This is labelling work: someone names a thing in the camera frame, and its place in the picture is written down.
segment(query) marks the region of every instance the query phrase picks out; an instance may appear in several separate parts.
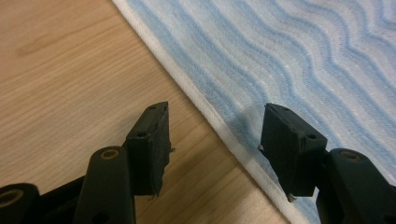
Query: fabric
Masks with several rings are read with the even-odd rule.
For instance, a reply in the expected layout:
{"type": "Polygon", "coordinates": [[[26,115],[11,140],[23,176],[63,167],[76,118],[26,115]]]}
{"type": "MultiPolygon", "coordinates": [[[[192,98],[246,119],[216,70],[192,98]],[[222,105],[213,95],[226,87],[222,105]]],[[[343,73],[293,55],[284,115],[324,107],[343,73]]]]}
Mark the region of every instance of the fabric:
{"type": "Polygon", "coordinates": [[[257,149],[266,103],[396,184],[396,1],[113,1],[291,222],[318,212],[315,198],[288,203],[257,149]]]}

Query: metal bolt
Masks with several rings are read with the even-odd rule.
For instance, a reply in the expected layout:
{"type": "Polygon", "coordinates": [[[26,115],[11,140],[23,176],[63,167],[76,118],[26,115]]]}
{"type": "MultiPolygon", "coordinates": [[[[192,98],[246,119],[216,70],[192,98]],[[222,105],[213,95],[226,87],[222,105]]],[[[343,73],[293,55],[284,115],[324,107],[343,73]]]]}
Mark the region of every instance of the metal bolt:
{"type": "Polygon", "coordinates": [[[23,196],[23,190],[11,189],[0,194],[0,208],[7,207],[17,202],[23,196]]]}
{"type": "Polygon", "coordinates": [[[108,161],[119,156],[119,151],[116,149],[108,149],[100,154],[102,160],[108,161]]]}
{"type": "Polygon", "coordinates": [[[294,201],[296,201],[296,200],[297,200],[297,198],[294,197],[294,195],[292,195],[291,193],[288,194],[288,201],[289,201],[289,203],[292,203],[292,202],[294,202],[294,201]]]}
{"type": "Polygon", "coordinates": [[[264,147],[262,145],[258,145],[257,149],[260,150],[260,151],[264,151],[264,147]]]}

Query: screw hole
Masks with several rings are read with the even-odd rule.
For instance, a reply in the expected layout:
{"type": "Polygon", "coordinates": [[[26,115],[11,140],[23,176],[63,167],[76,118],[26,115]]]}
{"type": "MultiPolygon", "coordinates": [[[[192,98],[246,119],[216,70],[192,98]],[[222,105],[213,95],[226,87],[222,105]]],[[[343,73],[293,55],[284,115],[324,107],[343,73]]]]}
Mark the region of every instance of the screw hole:
{"type": "Polygon", "coordinates": [[[119,156],[119,151],[116,149],[109,149],[100,154],[102,160],[111,160],[119,156]]]}
{"type": "Polygon", "coordinates": [[[106,214],[105,212],[100,212],[93,217],[92,223],[103,224],[103,223],[107,223],[109,219],[110,216],[108,214],[106,214]]]}
{"type": "Polygon", "coordinates": [[[23,196],[23,190],[11,189],[0,194],[0,208],[7,207],[17,202],[23,196]]]}
{"type": "Polygon", "coordinates": [[[361,157],[356,153],[350,151],[341,151],[340,154],[347,161],[361,161],[361,157]]]}
{"type": "Polygon", "coordinates": [[[307,137],[310,138],[310,139],[316,139],[317,138],[317,136],[314,135],[314,134],[309,134],[309,135],[307,135],[307,137]]]}

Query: wooden table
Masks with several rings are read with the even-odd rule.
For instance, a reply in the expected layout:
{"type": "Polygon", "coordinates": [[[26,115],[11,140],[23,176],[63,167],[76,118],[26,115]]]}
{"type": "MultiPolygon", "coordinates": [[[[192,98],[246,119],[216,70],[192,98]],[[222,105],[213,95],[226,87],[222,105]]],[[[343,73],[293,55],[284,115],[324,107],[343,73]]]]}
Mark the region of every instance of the wooden table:
{"type": "Polygon", "coordinates": [[[169,101],[176,152],[138,223],[284,223],[111,1],[0,2],[0,186],[45,193],[169,101]]]}

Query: black plastic part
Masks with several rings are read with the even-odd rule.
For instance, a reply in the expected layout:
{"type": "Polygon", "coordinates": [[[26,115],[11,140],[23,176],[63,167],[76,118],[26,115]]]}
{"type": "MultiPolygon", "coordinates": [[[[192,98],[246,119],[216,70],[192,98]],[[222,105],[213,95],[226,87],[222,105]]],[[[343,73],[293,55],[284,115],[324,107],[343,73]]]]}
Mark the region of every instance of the black plastic part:
{"type": "Polygon", "coordinates": [[[327,138],[290,109],[267,104],[261,144],[286,195],[312,196],[327,138]]]}
{"type": "Polygon", "coordinates": [[[32,184],[13,184],[0,188],[0,223],[39,223],[40,195],[32,184]]]}
{"type": "Polygon", "coordinates": [[[84,176],[41,196],[44,224],[72,223],[84,176]]]}
{"type": "Polygon", "coordinates": [[[168,103],[149,106],[122,146],[128,150],[134,172],[134,195],[158,196],[171,150],[168,103]]]}
{"type": "Polygon", "coordinates": [[[123,147],[105,147],[91,156],[74,224],[135,223],[129,163],[123,147]]]}
{"type": "Polygon", "coordinates": [[[395,223],[396,191],[367,157],[333,149],[326,168],[344,211],[343,223],[395,223]]]}
{"type": "Polygon", "coordinates": [[[319,193],[317,197],[317,209],[322,224],[342,223],[344,211],[337,199],[332,182],[328,177],[327,170],[322,164],[319,166],[318,185],[319,193]]]}

